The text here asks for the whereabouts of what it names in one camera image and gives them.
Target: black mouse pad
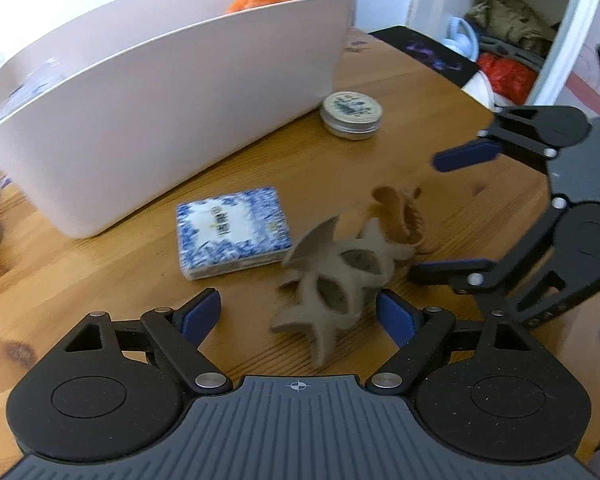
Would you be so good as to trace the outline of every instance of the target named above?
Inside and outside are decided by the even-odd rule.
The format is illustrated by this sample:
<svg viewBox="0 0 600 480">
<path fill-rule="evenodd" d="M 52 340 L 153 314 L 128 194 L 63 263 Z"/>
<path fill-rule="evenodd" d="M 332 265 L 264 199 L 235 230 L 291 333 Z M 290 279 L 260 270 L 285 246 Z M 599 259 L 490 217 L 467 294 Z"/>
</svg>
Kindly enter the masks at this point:
<svg viewBox="0 0 600 480">
<path fill-rule="evenodd" d="M 371 35 L 435 70 L 460 88 L 480 70 L 473 61 L 407 27 L 385 28 Z"/>
</svg>

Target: red stripe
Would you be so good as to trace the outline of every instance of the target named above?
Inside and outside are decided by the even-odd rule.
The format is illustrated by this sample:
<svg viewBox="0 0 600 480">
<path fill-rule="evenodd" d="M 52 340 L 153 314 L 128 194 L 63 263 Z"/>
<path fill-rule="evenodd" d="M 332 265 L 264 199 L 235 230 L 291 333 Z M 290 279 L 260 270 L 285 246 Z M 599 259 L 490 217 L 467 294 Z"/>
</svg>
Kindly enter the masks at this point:
<svg viewBox="0 0 600 480">
<path fill-rule="evenodd" d="M 583 78 L 571 72 L 565 86 L 573 92 L 582 104 L 600 115 L 600 94 L 591 88 Z"/>
</svg>

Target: light blue headphones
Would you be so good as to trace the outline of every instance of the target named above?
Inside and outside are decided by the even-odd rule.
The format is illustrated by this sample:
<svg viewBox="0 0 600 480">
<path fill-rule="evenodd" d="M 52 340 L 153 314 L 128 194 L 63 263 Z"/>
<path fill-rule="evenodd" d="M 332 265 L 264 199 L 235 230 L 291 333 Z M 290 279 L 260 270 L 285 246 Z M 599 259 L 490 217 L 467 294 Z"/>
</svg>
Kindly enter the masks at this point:
<svg viewBox="0 0 600 480">
<path fill-rule="evenodd" d="M 478 54 L 480 54 L 478 36 L 473 27 L 462 18 L 453 16 L 449 20 L 449 34 L 441 43 L 471 61 L 478 60 Z"/>
</svg>

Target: pink wall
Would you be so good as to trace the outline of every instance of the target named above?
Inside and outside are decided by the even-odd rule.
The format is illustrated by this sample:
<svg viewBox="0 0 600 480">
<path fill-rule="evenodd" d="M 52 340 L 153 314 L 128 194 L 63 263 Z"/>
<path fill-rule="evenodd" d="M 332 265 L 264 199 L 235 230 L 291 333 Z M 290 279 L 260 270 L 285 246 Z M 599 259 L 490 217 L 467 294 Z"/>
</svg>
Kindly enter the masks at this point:
<svg viewBox="0 0 600 480">
<path fill-rule="evenodd" d="M 556 104 L 578 107 L 590 117 L 600 115 L 600 65 L 596 51 L 599 44 L 600 3 L 585 44 Z"/>
</svg>

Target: blue and white box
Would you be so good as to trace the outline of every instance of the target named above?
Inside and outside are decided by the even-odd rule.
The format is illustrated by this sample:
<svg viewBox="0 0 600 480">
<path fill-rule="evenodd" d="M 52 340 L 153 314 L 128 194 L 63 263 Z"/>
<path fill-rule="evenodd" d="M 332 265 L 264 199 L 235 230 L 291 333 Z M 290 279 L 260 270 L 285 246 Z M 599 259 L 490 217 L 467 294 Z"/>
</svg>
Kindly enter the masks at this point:
<svg viewBox="0 0 600 480">
<path fill-rule="evenodd" d="M 189 280 L 280 262 L 289 228 L 272 187 L 180 204 L 180 269 Z"/>
</svg>

